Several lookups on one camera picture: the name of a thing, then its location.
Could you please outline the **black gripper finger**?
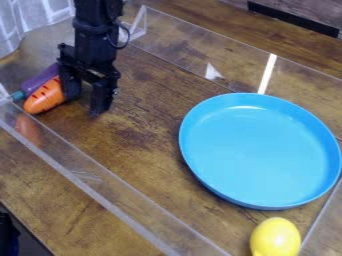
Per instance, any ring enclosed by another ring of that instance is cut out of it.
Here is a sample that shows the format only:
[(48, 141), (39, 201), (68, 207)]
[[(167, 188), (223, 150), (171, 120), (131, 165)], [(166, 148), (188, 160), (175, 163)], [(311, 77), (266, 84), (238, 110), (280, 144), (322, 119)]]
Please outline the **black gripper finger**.
[(97, 117), (104, 113), (112, 104), (116, 86), (100, 80), (92, 85), (91, 102), (89, 102), (89, 115)]
[(81, 94), (81, 80), (76, 76), (75, 70), (65, 65), (59, 67), (59, 77), (65, 101), (72, 101)]

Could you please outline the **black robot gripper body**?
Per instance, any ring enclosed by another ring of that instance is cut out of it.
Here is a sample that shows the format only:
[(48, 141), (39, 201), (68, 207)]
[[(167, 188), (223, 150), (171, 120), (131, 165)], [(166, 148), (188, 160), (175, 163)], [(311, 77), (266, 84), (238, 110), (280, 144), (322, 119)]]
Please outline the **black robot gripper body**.
[(59, 63), (89, 84), (103, 82), (108, 88), (115, 88), (120, 78), (113, 67), (119, 50), (119, 26), (115, 23), (91, 25), (80, 20), (73, 20), (72, 25), (75, 44), (59, 45)]

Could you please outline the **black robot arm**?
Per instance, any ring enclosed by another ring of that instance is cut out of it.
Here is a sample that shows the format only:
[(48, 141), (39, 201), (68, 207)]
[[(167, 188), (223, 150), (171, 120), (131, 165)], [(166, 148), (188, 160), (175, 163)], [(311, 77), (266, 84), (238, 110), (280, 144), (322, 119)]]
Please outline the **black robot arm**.
[(112, 104), (120, 72), (113, 66), (123, 0), (73, 0), (75, 44), (57, 48), (59, 77), (67, 101), (81, 95), (81, 82), (92, 85), (89, 116), (104, 113)]

